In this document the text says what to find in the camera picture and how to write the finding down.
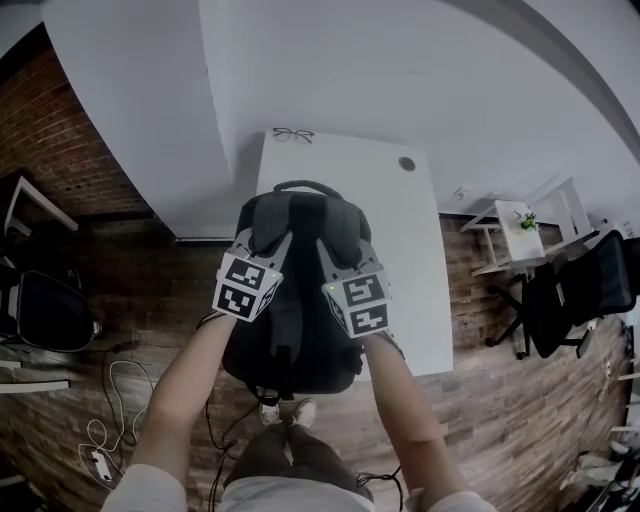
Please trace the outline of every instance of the white sleeve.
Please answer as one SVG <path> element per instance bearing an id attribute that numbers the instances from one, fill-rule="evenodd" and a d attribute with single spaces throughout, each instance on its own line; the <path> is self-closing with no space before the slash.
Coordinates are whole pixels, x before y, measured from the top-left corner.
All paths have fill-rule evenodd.
<path id="1" fill-rule="evenodd" d="M 187 493 L 166 471 L 134 464 L 107 497 L 102 512 L 186 512 Z"/>
<path id="2" fill-rule="evenodd" d="M 409 512 L 418 511 L 418 498 L 423 490 L 416 489 L 409 496 L 406 502 Z M 429 509 L 429 512 L 496 512 L 496 509 L 475 492 L 464 491 L 442 498 Z"/>

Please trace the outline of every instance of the potted plant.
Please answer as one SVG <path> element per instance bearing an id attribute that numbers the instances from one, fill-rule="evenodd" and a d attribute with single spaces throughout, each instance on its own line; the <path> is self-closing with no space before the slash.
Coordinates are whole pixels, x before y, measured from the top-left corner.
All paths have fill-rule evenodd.
<path id="1" fill-rule="evenodd" d="M 528 212 L 522 215 L 520 212 L 516 212 L 516 215 L 518 216 L 520 227 L 525 231 L 535 231 L 538 228 L 535 213 Z"/>

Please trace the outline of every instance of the brick wall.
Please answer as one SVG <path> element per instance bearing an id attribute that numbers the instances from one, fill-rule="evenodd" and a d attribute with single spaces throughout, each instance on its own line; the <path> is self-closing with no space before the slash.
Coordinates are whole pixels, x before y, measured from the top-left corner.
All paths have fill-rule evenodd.
<path id="1" fill-rule="evenodd" d="M 0 177 L 20 168 L 72 217 L 151 215 L 76 98 L 43 25 L 0 60 Z M 28 208 L 23 220 L 40 220 L 36 212 Z"/>

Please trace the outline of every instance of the desk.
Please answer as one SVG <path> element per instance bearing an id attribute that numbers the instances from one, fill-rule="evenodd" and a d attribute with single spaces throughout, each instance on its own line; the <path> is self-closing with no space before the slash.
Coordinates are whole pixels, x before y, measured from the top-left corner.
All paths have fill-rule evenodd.
<path id="1" fill-rule="evenodd" d="M 495 211 L 498 216 L 498 224 L 479 223 L 493 211 Z M 471 274 L 472 276 L 508 270 L 514 267 L 526 268 L 542 263 L 545 254 L 538 230 L 525 231 L 520 227 L 518 214 L 524 218 L 524 216 L 530 212 L 531 209 L 525 203 L 516 201 L 494 201 L 487 210 L 462 226 L 461 231 L 481 229 L 484 232 L 489 249 L 491 263 L 473 272 Z M 509 257 L 500 260 L 496 259 L 489 231 L 502 231 L 507 242 Z"/>
<path id="2" fill-rule="evenodd" d="M 409 172 L 399 159 L 409 157 Z M 391 329 L 411 372 L 453 368 L 449 283 L 442 233 L 424 155 L 370 140 L 316 134 L 313 144 L 265 137 L 258 193 L 278 183 L 312 180 L 361 208 L 372 245 L 391 281 Z M 366 362 L 357 380 L 371 380 Z"/>

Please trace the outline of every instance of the white shoe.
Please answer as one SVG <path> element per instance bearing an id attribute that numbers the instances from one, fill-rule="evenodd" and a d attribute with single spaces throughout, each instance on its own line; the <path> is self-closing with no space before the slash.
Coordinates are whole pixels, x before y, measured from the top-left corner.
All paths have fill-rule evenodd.
<path id="1" fill-rule="evenodd" d="M 305 428 L 311 428 L 313 422 L 316 420 L 316 403 L 311 398 L 305 398 L 298 407 L 296 412 L 293 413 L 292 425 L 300 425 Z"/>
<path id="2" fill-rule="evenodd" d="M 262 404 L 260 406 L 260 421 L 262 421 L 262 424 L 265 427 L 282 423 L 282 420 L 280 419 L 280 408 L 278 405 L 276 404 L 273 407 L 270 407 Z"/>

